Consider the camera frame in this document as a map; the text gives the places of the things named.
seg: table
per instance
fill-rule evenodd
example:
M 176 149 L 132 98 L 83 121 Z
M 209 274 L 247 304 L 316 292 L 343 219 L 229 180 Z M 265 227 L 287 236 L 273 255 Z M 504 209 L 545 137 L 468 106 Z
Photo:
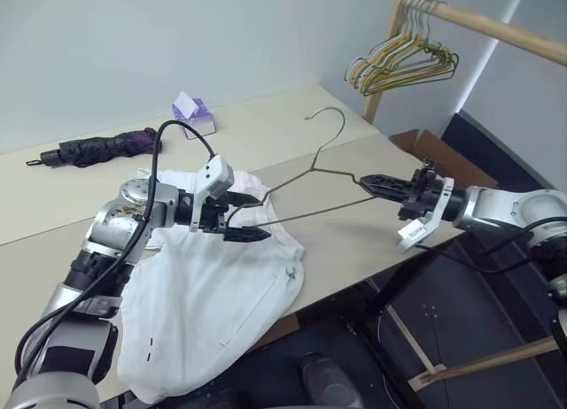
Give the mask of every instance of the table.
M 319 87 L 213 110 L 220 129 L 209 136 L 209 141 L 235 169 L 254 171 L 268 186 L 273 186 L 304 170 L 311 159 L 307 154 L 335 133 L 340 125 L 336 113 L 325 112 L 315 120 L 302 120 L 328 105 L 344 110 L 346 131 L 332 148 L 322 152 L 319 166 L 351 171 L 357 176 L 382 173 L 408 178 L 420 166 L 416 158 L 399 150 Z M 156 124 L 153 121 L 144 126 Z M 140 125 L 112 130 L 108 135 L 135 128 Z M 10 187 L 2 196 L 3 207 L 14 210 L 7 210 L 4 224 L 11 226 L 0 235 L 0 259 L 4 265 L 0 298 L 4 307 L 17 307 L 15 313 L 4 317 L 0 401 L 7 399 L 14 379 L 12 359 L 16 344 L 38 319 L 56 283 L 65 278 L 90 219 L 105 201 L 113 198 L 123 181 L 149 163 L 149 157 L 142 156 L 119 158 L 87 169 L 19 167 L 25 160 L 36 158 L 38 151 L 52 148 L 43 145 L 0 156 L 0 171 L 19 181 L 17 187 Z M 187 143 L 181 132 L 170 132 L 160 166 L 197 170 L 204 156 L 198 143 Z M 6 163 L 11 163 L 13 171 Z M 345 177 L 317 173 L 275 193 L 273 201 L 278 216 L 283 218 L 365 196 Z M 397 211 L 395 203 L 375 199 L 285 223 L 286 229 L 306 247 L 304 286 L 288 313 L 417 254 L 418 251 L 401 254 L 396 248 L 396 231 L 401 227 Z M 444 242 L 457 233 L 445 225 L 428 243 Z M 116 321 L 120 326 L 120 317 Z M 116 378 L 115 369 L 98 385 L 103 400 L 125 389 Z

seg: wooden pole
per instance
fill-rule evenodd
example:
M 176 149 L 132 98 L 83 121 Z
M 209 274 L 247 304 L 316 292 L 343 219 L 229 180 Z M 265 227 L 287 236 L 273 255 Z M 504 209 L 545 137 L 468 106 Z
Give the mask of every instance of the wooden pole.
M 511 350 L 502 351 L 492 356 L 473 360 L 458 367 L 449 367 L 448 369 L 441 370 L 436 374 L 419 374 L 415 378 L 409 380 L 409 384 L 415 391 L 418 391 L 435 381 L 446 380 L 447 378 L 472 374 L 473 372 L 482 371 L 490 367 L 498 367 L 500 365 L 518 362 L 519 360 L 532 358 L 539 354 L 555 351 L 557 349 L 558 346 L 554 337 L 548 336 L 532 343 L 520 345 L 519 347 Z
M 390 21 L 388 23 L 388 34 L 386 35 L 386 39 L 394 37 L 398 33 L 398 30 L 406 20 L 405 10 L 406 8 L 404 7 L 402 0 L 396 0 L 392 16 L 390 17 Z M 382 99 L 382 92 L 375 93 L 374 95 L 368 96 L 366 98 L 364 113 L 362 114 L 362 117 L 370 124 L 374 122 L 376 111 L 378 110 L 378 106 L 380 105 L 380 99 Z
M 469 30 L 477 31 L 480 34 L 489 35 L 501 42 L 527 50 L 562 66 L 567 66 L 567 45 L 549 39 L 545 35 L 490 19 L 474 12 L 454 8 L 448 4 L 438 4 L 430 14 Z

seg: white wall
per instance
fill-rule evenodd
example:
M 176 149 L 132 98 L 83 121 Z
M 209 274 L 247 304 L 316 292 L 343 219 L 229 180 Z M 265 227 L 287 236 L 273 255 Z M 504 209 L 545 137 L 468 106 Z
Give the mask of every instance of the white wall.
M 567 40 L 567 0 L 522 0 L 510 21 Z M 567 190 L 567 68 L 505 43 L 463 109 L 536 173 Z
M 0 0 L 0 151 L 169 114 L 180 89 L 210 105 L 343 83 L 385 33 L 394 0 Z M 500 18 L 510 0 L 448 0 Z M 461 55 L 453 80 L 393 90 L 385 133 L 446 125 L 487 40 L 433 22 Z

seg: white cloth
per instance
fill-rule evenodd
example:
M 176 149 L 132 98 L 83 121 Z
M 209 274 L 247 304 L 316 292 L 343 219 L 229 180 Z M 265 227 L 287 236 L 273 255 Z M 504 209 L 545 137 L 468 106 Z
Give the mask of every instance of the white cloth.
M 160 181 L 190 191 L 195 174 L 160 172 Z M 235 172 L 230 189 L 262 198 L 260 180 Z M 270 202 L 239 212 L 231 226 L 276 219 Z M 188 393 L 230 367 L 299 294 L 303 247 L 281 224 L 257 243 L 175 226 L 154 231 L 161 252 L 138 263 L 123 292 L 118 375 L 148 404 Z

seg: umbrella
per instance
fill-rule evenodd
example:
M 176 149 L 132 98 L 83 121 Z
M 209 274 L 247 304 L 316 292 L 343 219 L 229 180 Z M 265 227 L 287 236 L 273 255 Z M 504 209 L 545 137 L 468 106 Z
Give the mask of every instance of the umbrella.
M 132 157 L 137 154 L 151 154 L 156 137 L 153 128 L 120 133 L 115 137 L 91 137 L 59 144 L 58 150 L 40 154 L 40 159 L 28 161 L 28 166 L 46 165 L 51 167 L 65 164 L 88 167 L 105 163 L 115 157 Z

